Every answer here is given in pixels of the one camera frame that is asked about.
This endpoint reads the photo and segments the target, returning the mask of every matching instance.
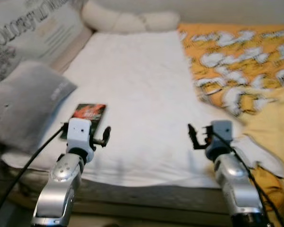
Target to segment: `gray cushion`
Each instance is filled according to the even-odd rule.
[[[75,88],[41,63],[21,63],[0,82],[0,143],[34,152],[52,112]]]

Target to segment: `mattress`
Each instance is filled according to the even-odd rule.
[[[95,137],[112,127],[107,147],[97,149],[83,179],[126,187],[218,188],[212,163],[203,151],[192,149],[187,124],[201,130],[212,120],[229,119],[234,136],[241,124],[197,99],[177,31],[97,33],[64,76],[78,88],[53,114],[41,144],[68,121],[79,103],[107,104]],[[30,168],[48,171],[65,148],[65,141],[54,139]],[[2,156],[14,168],[22,168],[28,159],[14,152]]]

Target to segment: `yellow blanket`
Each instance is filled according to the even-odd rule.
[[[181,24],[178,30],[200,99],[246,125],[246,149],[257,146],[284,163],[284,26]],[[284,179],[261,167],[254,175],[284,210]]]

